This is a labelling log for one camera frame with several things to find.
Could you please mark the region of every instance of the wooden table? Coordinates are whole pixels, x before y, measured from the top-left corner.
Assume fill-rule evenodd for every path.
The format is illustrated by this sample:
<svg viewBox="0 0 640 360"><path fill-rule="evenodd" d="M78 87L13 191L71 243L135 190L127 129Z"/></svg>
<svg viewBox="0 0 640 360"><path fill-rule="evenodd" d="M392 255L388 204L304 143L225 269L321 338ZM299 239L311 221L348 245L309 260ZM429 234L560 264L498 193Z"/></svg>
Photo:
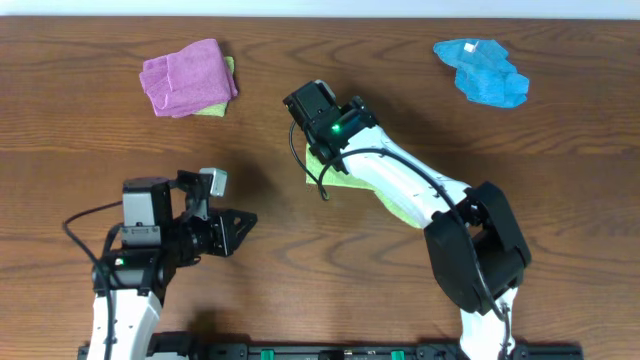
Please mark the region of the wooden table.
<svg viewBox="0 0 640 360"><path fill-rule="evenodd" d="M437 41L497 39L529 77L513 110L470 103ZM240 96L223 119L156 118L142 62L217 38ZM90 264L66 217L117 200L126 178L229 172L216 206L259 214L229 259L173 280L158 331L252 341L456 338L421 231L373 193L323 203L291 158L281 100L324 79L361 95L407 151L507 194L533 254L514 334L640 352L640 23L217 18L0 19L0 358L72 359L91 336ZM304 138L298 132L298 149ZM174 193L176 211L182 195ZM121 210L82 219L97 251Z"/></svg>

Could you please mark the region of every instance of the pink towel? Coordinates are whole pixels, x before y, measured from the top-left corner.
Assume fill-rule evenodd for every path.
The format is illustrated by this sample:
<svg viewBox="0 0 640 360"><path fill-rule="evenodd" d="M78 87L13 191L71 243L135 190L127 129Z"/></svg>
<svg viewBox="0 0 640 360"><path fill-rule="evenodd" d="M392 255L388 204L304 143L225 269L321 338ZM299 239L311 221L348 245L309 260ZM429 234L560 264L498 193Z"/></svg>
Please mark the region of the pink towel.
<svg viewBox="0 0 640 360"><path fill-rule="evenodd" d="M231 71L214 39L147 60L142 70L140 83L156 116L187 116L238 95Z"/></svg>

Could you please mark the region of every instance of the light green towel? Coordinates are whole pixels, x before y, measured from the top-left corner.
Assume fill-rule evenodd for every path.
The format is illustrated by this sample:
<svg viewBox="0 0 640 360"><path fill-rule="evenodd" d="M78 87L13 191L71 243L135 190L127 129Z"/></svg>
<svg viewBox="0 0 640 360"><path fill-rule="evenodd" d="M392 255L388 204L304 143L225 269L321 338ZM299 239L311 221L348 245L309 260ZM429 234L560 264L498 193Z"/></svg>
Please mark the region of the light green towel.
<svg viewBox="0 0 640 360"><path fill-rule="evenodd" d="M316 159L311 151L309 150L309 145L307 144L307 169L314 174L316 177L320 176L320 172L324 167L320 160ZM313 180L307 175L307 184L315 184ZM412 226L416 229L421 229L421 226L418 225L409 215L407 215L404 210L400 209L393 201L391 201L388 197L386 197L381 191L371 186L368 182L356 179L351 175L346 175L345 173L336 171L333 167L327 170L327 173L322 178L323 186L342 186L354 189L367 189L373 190L374 194L382 201L382 204L389 210L393 215L398 217L400 220L407 223L409 226Z"/></svg>
<svg viewBox="0 0 640 360"><path fill-rule="evenodd" d="M233 70L235 70L235 64L233 62L233 58L231 56L225 56L224 59L227 61L227 65L229 66L229 70L231 70L231 73L233 74ZM196 115L223 117L225 111L227 111L227 104L228 104L228 102L211 105L209 107L206 107L206 108L196 112L195 114Z"/></svg>

